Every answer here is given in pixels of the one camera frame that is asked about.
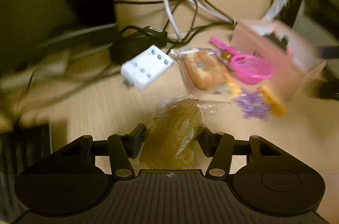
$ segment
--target purple object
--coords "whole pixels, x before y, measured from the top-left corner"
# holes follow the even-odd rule
[[[242,93],[239,97],[235,98],[234,101],[243,109],[245,119],[267,118],[270,106],[263,100],[260,93],[249,92],[242,89]]]

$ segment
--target pink strainer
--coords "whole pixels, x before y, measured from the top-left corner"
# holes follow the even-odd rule
[[[240,54],[215,36],[211,37],[210,41],[234,55],[229,63],[240,81],[253,85],[261,82],[264,78],[273,76],[274,68],[268,60],[257,56]]]

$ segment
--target black power adapter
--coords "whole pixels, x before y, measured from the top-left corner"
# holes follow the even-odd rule
[[[155,45],[159,49],[167,45],[167,32],[155,27],[147,26],[143,32],[135,32],[120,41],[114,42],[110,48],[110,58],[113,63],[121,65],[136,57],[150,46]]]

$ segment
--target packaged bread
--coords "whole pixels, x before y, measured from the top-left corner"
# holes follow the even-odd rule
[[[191,49],[182,52],[182,61],[195,87],[209,90],[228,81],[226,66],[210,50]]]
[[[148,169],[189,169],[193,140],[215,114],[216,105],[195,99],[170,99],[159,106],[147,126],[137,163]]]

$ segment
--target metal screw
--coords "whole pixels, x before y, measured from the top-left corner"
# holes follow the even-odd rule
[[[127,168],[121,168],[121,169],[118,169],[115,172],[115,174],[118,175],[119,177],[127,177],[127,176],[130,176],[132,172]]]
[[[221,168],[212,168],[208,172],[212,176],[220,177],[225,175],[225,171]]]

